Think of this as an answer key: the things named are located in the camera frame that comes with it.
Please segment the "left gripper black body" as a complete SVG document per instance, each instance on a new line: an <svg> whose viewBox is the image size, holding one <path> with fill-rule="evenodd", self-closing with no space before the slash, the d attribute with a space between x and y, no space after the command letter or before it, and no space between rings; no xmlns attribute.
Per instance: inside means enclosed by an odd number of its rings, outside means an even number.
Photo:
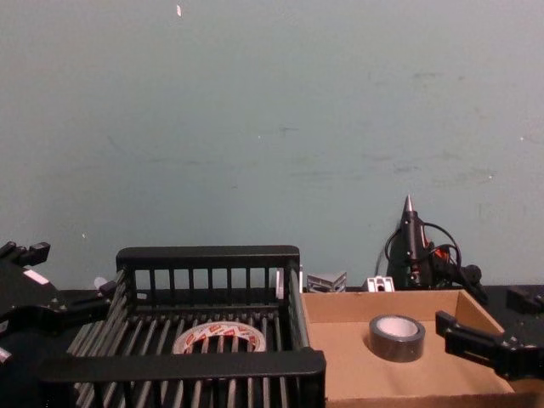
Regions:
<svg viewBox="0 0 544 408"><path fill-rule="evenodd" d="M25 329L53 332L60 327L65 300L44 276L1 262L1 336Z"/></svg>

